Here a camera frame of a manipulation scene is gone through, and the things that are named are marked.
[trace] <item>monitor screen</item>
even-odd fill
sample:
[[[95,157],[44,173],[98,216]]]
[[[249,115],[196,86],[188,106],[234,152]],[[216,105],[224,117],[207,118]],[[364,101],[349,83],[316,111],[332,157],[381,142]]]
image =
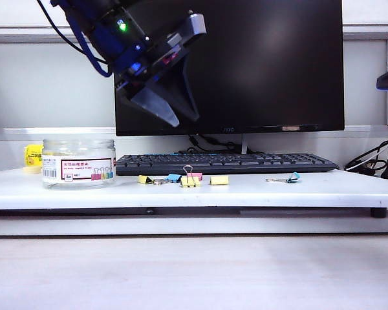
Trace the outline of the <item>monitor screen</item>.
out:
[[[343,130],[339,0],[154,0],[130,9],[146,33],[202,13],[188,81],[200,118],[173,128],[116,95],[117,136]]]

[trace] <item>green led light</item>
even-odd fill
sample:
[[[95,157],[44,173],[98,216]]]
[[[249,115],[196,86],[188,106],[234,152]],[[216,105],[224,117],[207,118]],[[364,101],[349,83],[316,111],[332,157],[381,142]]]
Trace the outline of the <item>green led light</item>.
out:
[[[125,24],[125,23],[120,24],[120,25],[119,25],[119,29],[120,29],[121,31],[126,31],[126,30],[127,30],[127,24]]]

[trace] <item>jar label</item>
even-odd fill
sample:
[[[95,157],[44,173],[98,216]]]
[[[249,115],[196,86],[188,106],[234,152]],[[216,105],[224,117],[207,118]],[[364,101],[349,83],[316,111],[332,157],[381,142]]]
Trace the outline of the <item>jar label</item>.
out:
[[[84,183],[112,179],[115,158],[42,155],[43,180],[52,183]]]

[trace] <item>keyboard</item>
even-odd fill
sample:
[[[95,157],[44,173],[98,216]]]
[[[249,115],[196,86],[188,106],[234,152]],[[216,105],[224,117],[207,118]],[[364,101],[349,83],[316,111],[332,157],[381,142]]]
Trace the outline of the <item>keyboard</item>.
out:
[[[125,155],[116,162],[119,176],[185,174],[183,166],[203,174],[327,172],[338,166],[313,154],[146,154]]]

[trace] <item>barcode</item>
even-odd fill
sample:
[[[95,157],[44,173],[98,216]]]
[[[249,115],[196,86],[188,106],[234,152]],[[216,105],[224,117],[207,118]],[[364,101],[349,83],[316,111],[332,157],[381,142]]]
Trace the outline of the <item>barcode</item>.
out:
[[[43,176],[46,176],[47,178],[55,178],[56,170],[43,169]]]

